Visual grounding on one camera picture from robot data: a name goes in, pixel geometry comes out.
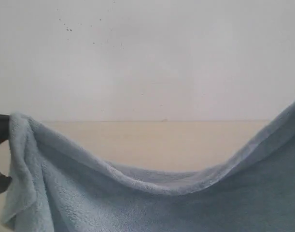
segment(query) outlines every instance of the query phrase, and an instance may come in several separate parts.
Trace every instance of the towel fold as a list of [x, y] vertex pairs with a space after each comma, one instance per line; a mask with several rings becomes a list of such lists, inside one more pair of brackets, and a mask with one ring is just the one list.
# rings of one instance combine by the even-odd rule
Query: towel fold
[[295, 102], [198, 172], [108, 162], [20, 113], [9, 144], [1, 222], [16, 232], [295, 232]]

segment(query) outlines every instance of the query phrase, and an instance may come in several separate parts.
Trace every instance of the white wall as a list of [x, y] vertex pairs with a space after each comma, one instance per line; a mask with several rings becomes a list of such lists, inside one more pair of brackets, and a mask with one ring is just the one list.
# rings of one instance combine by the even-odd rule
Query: white wall
[[0, 0], [0, 112], [271, 119], [294, 99], [295, 0]]

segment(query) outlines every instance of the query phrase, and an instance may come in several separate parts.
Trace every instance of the towel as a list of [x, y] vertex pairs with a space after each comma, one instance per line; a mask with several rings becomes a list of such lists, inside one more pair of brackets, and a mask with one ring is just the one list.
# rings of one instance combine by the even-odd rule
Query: towel
[[295, 232], [295, 102], [197, 172], [108, 162], [20, 113], [9, 144], [1, 222], [16, 232]]

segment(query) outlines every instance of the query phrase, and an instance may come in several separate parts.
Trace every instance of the fleece towel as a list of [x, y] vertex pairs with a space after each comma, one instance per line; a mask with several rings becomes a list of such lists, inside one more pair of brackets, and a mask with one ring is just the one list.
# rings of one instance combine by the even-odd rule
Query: fleece towel
[[295, 232], [295, 103], [197, 172], [108, 162], [19, 113], [9, 142], [2, 223], [16, 232]]

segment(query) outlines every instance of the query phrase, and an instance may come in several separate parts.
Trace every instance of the light blue towel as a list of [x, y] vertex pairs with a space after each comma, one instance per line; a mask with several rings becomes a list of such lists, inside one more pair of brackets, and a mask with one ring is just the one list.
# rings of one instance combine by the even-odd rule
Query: light blue towel
[[295, 103], [226, 163], [187, 173], [107, 162], [29, 116], [10, 121], [2, 223], [16, 232], [295, 232]]

